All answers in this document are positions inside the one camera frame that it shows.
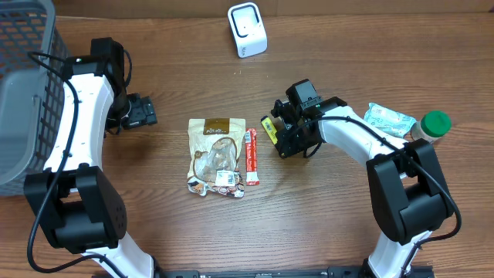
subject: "yellow label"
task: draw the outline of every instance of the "yellow label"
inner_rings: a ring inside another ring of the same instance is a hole
[[[264,120],[261,120],[261,124],[264,127],[264,130],[268,134],[269,138],[271,138],[271,142],[273,144],[278,143],[278,139],[276,138],[276,129],[274,124],[272,124],[271,119],[266,117]]]

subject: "wood grain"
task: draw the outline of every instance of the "wood grain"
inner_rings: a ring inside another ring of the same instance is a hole
[[[430,110],[451,116],[453,128],[436,151],[464,227],[454,239],[426,245],[415,262],[433,265],[437,277],[491,277],[492,14],[279,17],[265,24],[268,50],[239,59],[223,19],[58,21],[75,55],[89,53],[92,38],[121,42],[134,62],[129,91],[154,102],[157,125],[110,136],[103,147],[104,171],[125,201],[128,232],[139,246],[166,270],[360,265],[380,232],[365,170],[331,145],[309,160],[282,161],[259,124],[292,83],[310,78],[324,98],[339,96],[361,116],[369,102],[414,117]],[[187,190],[193,117],[241,117],[259,129],[260,186],[239,200]],[[46,277],[25,258],[33,219],[23,197],[0,198],[0,277]],[[453,226],[449,219],[437,234]],[[43,266],[72,258],[43,236],[35,248]],[[86,262],[54,277],[97,271]]]
[[[219,17],[242,0],[55,0],[56,14],[102,19]],[[494,0],[252,0],[262,16],[488,12]]]

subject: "black base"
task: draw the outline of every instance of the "black base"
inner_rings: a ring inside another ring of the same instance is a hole
[[[374,278],[361,273],[362,266],[331,266],[327,270],[260,270],[199,273],[167,271],[159,278]],[[406,278],[434,278],[431,266],[413,266]]]
[[[331,266],[327,269],[328,278],[375,278],[373,274],[362,274],[361,266]],[[431,266],[413,266],[406,278],[434,278]]]

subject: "red wrapper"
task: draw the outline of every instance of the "red wrapper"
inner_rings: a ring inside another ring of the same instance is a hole
[[[248,128],[245,132],[245,166],[247,167],[247,185],[259,185],[257,177],[257,132],[255,128]]]

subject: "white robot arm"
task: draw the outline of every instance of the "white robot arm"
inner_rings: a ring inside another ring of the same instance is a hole
[[[331,116],[349,117],[358,120],[399,149],[402,149],[405,143],[407,143],[405,139],[393,137],[372,127],[369,123],[358,117],[349,106],[333,108],[323,115],[323,117]],[[394,150],[384,146],[378,139],[361,127],[345,120],[322,120],[319,122],[319,130],[322,139],[326,143],[333,144],[342,149],[364,167],[367,161],[375,158],[378,154],[390,154],[394,152]],[[405,173],[401,174],[401,178],[406,177],[407,175]],[[399,242],[394,242],[386,237],[385,234],[381,233],[377,241],[377,246],[368,260],[368,265],[376,278],[399,277],[401,267],[404,265],[413,245],[430,235],[430,231],[424,231],[414,236],[409,243],[401,245]],[[411,264],[408,264],[407,272],[410,269]]]
[[[424,141],[408,143],[372,127],[337,97],[322,100],[309,80],[293,84],[286,95],[288,101],[277,100],[271,111],[285,126],[276,133],[275,147],[281,158],[302,151],[305,156],[309,147],[329,143],[367,168],[374,217],[383,232],[358,277],[399,278],[402,273],[418,277],[412,274],[408,257],[413,258],[414,246],[438,229],[453,210],[403,155],[427,168],[447,192],[433,147]],[[418,176],[418,183],[404,189],[401,178],[407,176]]]
[[[125,277],[153,278],[159,266],[127,233],[125,205],[104,177],[102,168],[101,152],[107,130],[157,122],[149,97],[127,95],[123,58],[122,46],[111,38],[103,38],[91,42],[90,56],[65,61],[62,74],[76,90],[78,117],[69,157],[40,225],[55,248],[66,248],[83,256],[100,254]],[[44,172],[28,175],[25,180],[25,196],[35,213],[61,165],[74,120],[74,96],[67,83],[64,96],[59,132]],[[73,192],[79,192],[81,201],[59,200]],[[107,263],[97,258],[94,261],[111,276],[120,277]]]

